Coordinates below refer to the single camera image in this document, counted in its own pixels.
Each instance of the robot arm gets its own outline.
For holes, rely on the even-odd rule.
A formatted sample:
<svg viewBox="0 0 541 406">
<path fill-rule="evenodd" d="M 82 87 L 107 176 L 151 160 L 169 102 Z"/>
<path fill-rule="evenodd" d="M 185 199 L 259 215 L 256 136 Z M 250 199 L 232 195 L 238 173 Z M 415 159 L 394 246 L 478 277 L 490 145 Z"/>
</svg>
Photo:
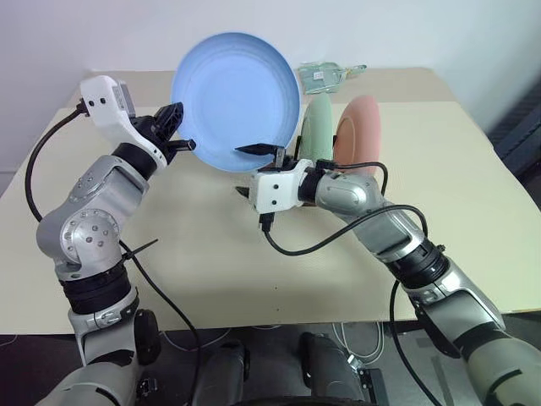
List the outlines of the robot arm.
<svg viewBox="0 0 541 406">
<path fill-rule="evenodd" d="M 253 175 L 249 201 L 263 215 L 265 232 L 271 227 L 271 213 L 304 202 L 332 211 L 345 222 L 392 205 L 373 177 L 322 167 L 333 165 L 317 162 L 314 167 L 313 162 L 300 160 Z M 383 212 L 353 231 L 401 282 L 435 346 L 466 362 L 484 404 L 538 404 L 541 353 L 505 333 L 495 305 L 443 254 L 442 246 L 430 242 L 399 210 Z"/>
<path fill-rule="evenodd" d="M 154 314 L 138 309 L 120 233 L 150 176 L 195 144 L 170 141 L 182 122 L 181 103 L 137 118 L 125 85 L 107 76 L 85 80 L 81 93 L 87 116 L 116 149 L 100 157 L 37 228 L 38 246 L 53 259 L 70 303 L 83 363 L 39 404 L 124 406 L 134 403 L 141 367 L 157 358 L 160 340 Z"/>
</svg>

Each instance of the floor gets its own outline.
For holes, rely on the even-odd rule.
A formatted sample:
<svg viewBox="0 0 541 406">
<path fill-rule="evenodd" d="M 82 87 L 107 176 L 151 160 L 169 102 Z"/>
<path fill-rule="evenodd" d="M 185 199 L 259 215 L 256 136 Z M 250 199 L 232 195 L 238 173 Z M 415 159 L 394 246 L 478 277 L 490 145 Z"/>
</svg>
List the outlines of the floor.
<svg viewBox="0 0 541 406">
<path fill-rule="evenodd" d="M 541 313 L 508 315 L 509 333 L 541 349 Z M 225 330 L 201 331 L 202 340 L 209 342 Z M 273 330 L 252 327 L 235 328 L 219 343 L 205 348 L 208 359 L 212 349 L 227 339 L 239 338 L 250 349 L 252 363 L 250 378 L 244 386 L 244 399 L 277 395 L 307 395 L 296 354 L 301 332 L 311 331 L 334 337 L 330 324 L 281 326 Z M 351 349 L 370 352 L 375 346 L 377 331 L 371 323 L 348 323 L 346 334 Z M 175 343 L 190 347 L 188 332 L 170 332 Z M 13 336 L 0 336 L 1 343 Z M 422 331 L 401 335 L 404 351 L 415 370 L 434 395 L 446 405 L 480 405 L 467 379 L 460 360 L 439 354 Z M 19 336 L 9 345 L 0 347 L 0 404 L 32 405 L 67 373 L 80 366 L 73 336 Z M 160 358 L 146 370 L 155 377 L 160 390 L 140 405 L 182 405 L 187 397 L 193 373 L 195 355 L 172 347 L 165 340 Z M 404 369 L 385 326 L 385 351 L 373 368 L 380 368 L 390 404 L 429 405 Z"/>
</svg>

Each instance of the black wire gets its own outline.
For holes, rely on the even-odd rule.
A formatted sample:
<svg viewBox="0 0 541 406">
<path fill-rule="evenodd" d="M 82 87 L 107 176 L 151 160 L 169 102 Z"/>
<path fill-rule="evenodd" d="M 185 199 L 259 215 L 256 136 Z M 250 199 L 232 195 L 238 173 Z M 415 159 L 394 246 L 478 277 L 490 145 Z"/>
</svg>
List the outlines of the black wire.
<svg viewBox="0 0 541 406">
<path fill-rule="evenodd" d="M 438 401 L 438 399 L 435 398 L 434 394 L 424 385 L 423 381 L 421 381 L 421 378 L 419 378 L 418 375 L 415 373 L 415 370 L 413 370 L 412 365 L 409 363 L 409 361 L 406 358 L 406 355 L 404 354 L 404 351 L 402 350 L 400 341 L 398 341 L 398 333 L 396 332 L 396 322 L 395 322 L 395 299 L 396 299 L 396 291 L 399 286 L 400 286 L 399 281 L 395 281 L 395 284 L 392 285 L 391 301 L 389 303 L 389 320 L 391 321 L 392 341 L 394 341 L 396 351 L 398 352 L 398 355 L 400 355 L 400 359 L 402 360 L 402 363 L 404 364 L 407 371 L 409 372 L 409 375 L 412 376 L 413 380 L 418 384 L 418 386 L 421 388 L 421 390 L 424 392 L 424 394 L 430 400 L 430 402 L 432 402 L 432 404 L 434 404 L 435 406 L 442 406 L 441 403 Z"/>
<path fill-rule="evenodd" d="M 43 137 L 38 141 L 36 146 L 34 147 L 34 150 L 32 150 L 32 153 L 30 154 L 30 158 L 28 160 L 28 165 L 26 166 L 26 173 L 25 173 L 25 196 L 26 196 L 26 203 L 28 203 L 28 207 L 30 208 L 30 211 L 36 218 L 38 222 L 40 222 L 43 219 L 43 216 L 40 214 L 40 211 L 36 207 L 36 203 L 34 202 L 34 196 L 32 194 L 32 173 L 34 172 L 34 165 L 36 164 L 36 160 L 38 155 L 40 154 L 41 150 L 43 149 L 43 146 L 51 139 L 51 137 L 60 130 L 64 125 L 72 121 L 74 118 L 79 116 L 81 113 L 85 112 L 85 106 L 84 104 L 79 104 L 77 106 L 77 109 L 71 112 L 66 118 L 63 118 L 58 123 L 54 124 L 51 129 L 49 129 Z M 195 364 L 195 371 L 194 371 L 194 380 L 192 382 L 192 387 L 190 390 L 189 395 L 189 401 L 188 404 L 192 404 L 195 396 L 195 389 L 197 387 L 197 382 L 199 380 L 199 369 L 201 367 L 201 340 L 199 338 L 199 333 L 197 332 L 197 329 L 194 327 L 192 322 L 189 320 L 189 318 L 165 295 L 160 288 L 157 287 L 157 285 L 152 281 L 148 273 L 146 273 L 144 267 L 141 265 L 137 257 L 134 255 L 133 251 L 122 241 L 119 241 L 120 245 L 126 250 L 127 253 L 131 254 L 131 260 L 134 262 L 135 266 L 137 266 L 137 269 L 139 272 L 141 272 L 141 275 L 145 278 L 146 282 L 151 285 L 151 287 L 156 291 L 157 294 L 161 296 L 162 299 L 164 299 L 168 305 L 172 307 L 173 310 L 177 312 L 177 314 L 180 316 L 181 319 L 186 323 L 190 331 L 194 334 L 196 348 L 197 348 L 197 361 Z"/>
<path fill-rule="evenodd" d="M 40 212 L 37 210 L 36 203 L 34 202 L 34 196 L 32 195 L 32 172 L 34 171 L 34 164 L 36 163 L 37 156 L 40 154 L 41 149 L 43 146 L 49 141 L 49 139 L 62 128 L 64 125 L 72 121 L 74 118 L 79 116 L 83 111 L 79 108 L 71 112 L 66 118 L 63 118 L 58 123 L 54 124 L 49 131 L 46 132 L 43 137 L 38 141 L 36 146 L 34 147 L 34 150 L 30 154 L 30 158 L 28 160 L 28 165 L 26 165 L 26 173 L 25 173 L 25 195 L 26 195 L 26 203 L 28 203 L 28 207 L 30 208 L 30 211 L 36 218 L 38 222 L 41 221 L 43 218 L 40 214 Z"/>
<path fill-rule="evenodd" d="M 120 246 L 126 250 L 126 252 L 128 252 L 128 253 L 132 252 L 132 250 L 122 240 L 120 240 L 119 243 L 120 243 Z M 197 355 L 196 355 L 197 360 L 195 361 L 194 379 L 192 380 L 192 387 L 190 389 L 189 400 L 188 400 L 188 404 L 191 405 L 192 402 L 194 401 L 195 389 L 197 388 L 197 383 L 198 383 L 198 380 L 199 380 L 199 369 L 201 367 L 201 339 L 199 337 L 199 333 L 198 333 L 197 329 L 194 327 L 194 325 L 192 324 L 192 322 L 190 321 L 190 319 L 178 308 L 178 306 L 176 304 L 174 304 L 174 302 L 172 300 L 170 300 L 167 297 L 166 294 L 164 294 L 161 291 L 160 288 L 158 288 L 158 286 L 150 278 L 149 274 L 146 273 L 144 267 L 141 265 L 141 263 L 139 262 L 139 260 L 137 259 L 137 257 L 135 255 L 132 257 L 132 261 L 134 262 L 135 266 L 137 266 L 137 269 L 139 270 L 139 272 L 141 272 L 141 275 L 143 275 L 146 282 L 148 282 L 149 285 L 151 285 L 151 287 L 156 291 L 156 293 L 159 294 L 160 297 L 168 305 L 170 305 L 173 310 L 175 310 L 177 312 L 177 314 L 180 316 L 181 319 L 183 319 L 184 323 L 186 323 L 186 325 L 188 326 L 188 328 L 190 329 L 190 331 L 194 335 L 195 347 L 197 348 Z"/>
<path fill-rule="evenodd" d="M 367 214 L 364 217 L 357 218 L 350 222 L 346 227 L 341 228 L 336 233 L 332 234 L 330 237 L 327 237 L 320 243 L 313 245 L 307 249 L 304 250 L 298 250 L 298 251 L 288 251 L 284 250 L 280 245 L 276 243 L 274 239 L 271 237 L 271 233 L 268 231 L 264 232 L 265 237 L 267 238 L 267 241 L 269 244 L 274 248 L 276 251 L 280 252 L 281 254 L 288 255 L 288 256 L 299 256 L 299 255 L 306 255 L 310 254 L 311 252 L 314 252 L 316 250 L 319 250 L 320 248 L 325 247 L 327 244 L 331 243 L 338 237 L 342 236 L 343 234 L 347 233 L 349 230 L 355 228 L 359 224 L 368 221 L 371 218 L 374 218 L 381 213 L 385 213 L 387 211 L 394 211 L 394 210 L 406 210 L 406 211 L 413 211 L 417 216 L 419 217 L 419 220 L 421 221 L 421 225 L 423 227 L 423 233 L 424 235 L 428 235 L 429 233 L 429 227 L 426 223 L 426 218 L 424 217 L 424 214 L 415 206 L 410 205 L 393 205 L 393 206 L 385 206 L 381 207 L 380 209 L 374 210 L 371 213 Z"/>
<path fill-rule="evenodd" d="M 385 191 L 387 190 L 387 180 L 389 179 L 389 171 L 387 167 L 381 162 L 363 162 L 363 163 L 352 163 L 349 165 L 336 165 L 335 169 L 356 169 L 358 167 L 378 167 L 383 172 L 383 183 L 381 184 L 381 195 L 385 196 Z"/>
</svg>

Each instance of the blue plate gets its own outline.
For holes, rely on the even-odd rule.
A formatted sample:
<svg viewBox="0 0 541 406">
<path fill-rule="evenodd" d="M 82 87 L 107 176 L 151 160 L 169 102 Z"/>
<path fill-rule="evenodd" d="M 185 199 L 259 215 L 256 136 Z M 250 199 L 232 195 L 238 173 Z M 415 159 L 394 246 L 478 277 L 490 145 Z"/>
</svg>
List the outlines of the blue plate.
<svg viewBox="0 0 541 406">
<path fill-rule="evenodd" d="M 248 34 L 219 34 L 200 42 L 178 65 L 172 102 L 184 105 L 183 139 L 194 154 L 222 171 L 248 172 L 272 162 L 235 148 L 288 146 L 297 128 L 300 92 L 295 73 L 270 44 Z"/>
</svg>

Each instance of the beige table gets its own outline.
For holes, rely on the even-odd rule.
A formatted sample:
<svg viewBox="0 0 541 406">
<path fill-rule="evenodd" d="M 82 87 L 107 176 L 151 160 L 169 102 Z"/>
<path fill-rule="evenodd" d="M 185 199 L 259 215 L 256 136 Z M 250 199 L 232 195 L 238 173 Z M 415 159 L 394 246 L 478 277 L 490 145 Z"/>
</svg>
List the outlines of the beige table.
<svg viewBox="0 0 541 406">
<path fill-rule="evenodd" d="M 129 77 L 136 106 L 167 102 L 170 73 L 116 76 Z M 389 199 L 418 206 L 428 218 L 431 239 L 447 247 L 446 253 L 502 311 L 540 308 L 541 214 L 445 84 L 426 69 L 404 69 L 369 71 L 347 86 L 333 96 L 335 121 L 351 95 L 369 89 L 379 97 Z M 139 115 L 155 110 L 137 108 Z M 52 123 L 70 111 L 61 109 Z M 59 132 L 35 169 L 40 210 L 61 204 L 77 177 L 111 150 L 88 118 Z M 36 247 L 36 222 L 25 204 L 23 178 L 21 168 L 0 200 L 0 333 L 71 332 L 68 301 L 52 261 Z M 140 259 L 196 326 L 388 318 L 391 274 L 352 233 L 312 255 L 278 254 L 258 230 L 257 214 L 233 189 L 246 178 L 181 154 L 152 178 L 142 206 L 123 231 L 132 247 L 160 239 Z M 278 214 L 273 234 L 293 250 L 342 225 L 321 209 L 299 208 Z M 141 305 L 155 311 L 161 328 L 183 327 L 134 267 L 128 268 Z M 402 291 L 396 313 L 398 319 L 413 318 Z"/>
</svg>

